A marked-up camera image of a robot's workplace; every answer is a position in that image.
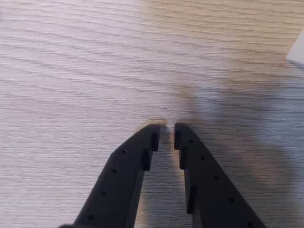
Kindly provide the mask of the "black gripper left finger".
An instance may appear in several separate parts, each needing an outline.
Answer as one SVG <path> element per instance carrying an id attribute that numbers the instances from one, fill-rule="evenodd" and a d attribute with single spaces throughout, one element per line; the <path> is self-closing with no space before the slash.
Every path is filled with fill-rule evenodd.
<path id="1" fill-rule="evenodd" d="M 99 175 L 74 228 L 132 228 L 144 173 L 158 150 L 161 127 L 150 124 L 120 145 Z"/>

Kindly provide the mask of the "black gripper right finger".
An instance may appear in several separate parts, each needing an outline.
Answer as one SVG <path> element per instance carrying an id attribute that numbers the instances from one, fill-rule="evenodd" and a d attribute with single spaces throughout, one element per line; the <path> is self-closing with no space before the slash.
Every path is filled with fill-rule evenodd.
<path id="1" fill-rule="evenodd" d="M 184 123 L 174 126 L 174 148 L 184 171 L 186 211 L 194 228 L 263 228 L 211 152 Z"/>

